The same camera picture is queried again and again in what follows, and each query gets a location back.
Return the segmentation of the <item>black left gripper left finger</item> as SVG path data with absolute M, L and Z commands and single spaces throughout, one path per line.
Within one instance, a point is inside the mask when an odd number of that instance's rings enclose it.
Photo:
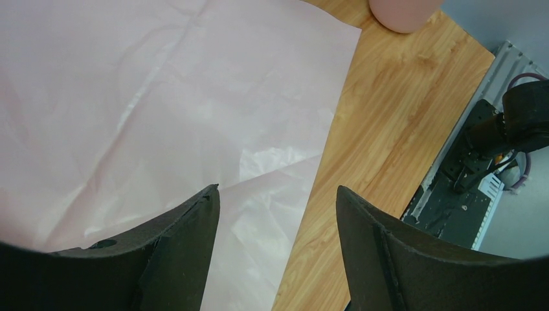
M 2 310 L 199 310 L 220 214 L 217 185 L 87 249 L 1 244 Z

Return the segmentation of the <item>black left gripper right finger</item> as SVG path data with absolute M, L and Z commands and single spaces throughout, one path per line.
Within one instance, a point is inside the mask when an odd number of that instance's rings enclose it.
M 548 309 L 548 257 L 511 259 L 445 242 L 345 186 L 336 217 L 348 310 Z

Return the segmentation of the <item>purple wrapping paper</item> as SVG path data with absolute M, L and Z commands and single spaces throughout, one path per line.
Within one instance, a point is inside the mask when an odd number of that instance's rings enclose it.
M 1 241 L 115 235 L 208 185 L 201 310 L 270 310 L 360 30 L 303 1 L 2 1 Z

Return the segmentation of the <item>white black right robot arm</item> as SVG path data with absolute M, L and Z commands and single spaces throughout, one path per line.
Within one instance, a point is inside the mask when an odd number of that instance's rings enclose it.
M 548 146 L 548 79 L 508 87 L 502 111 L 465 124 L 442 163 L 452 190 L 463 194 L 506 165 L 499 155 L 530 153 Z

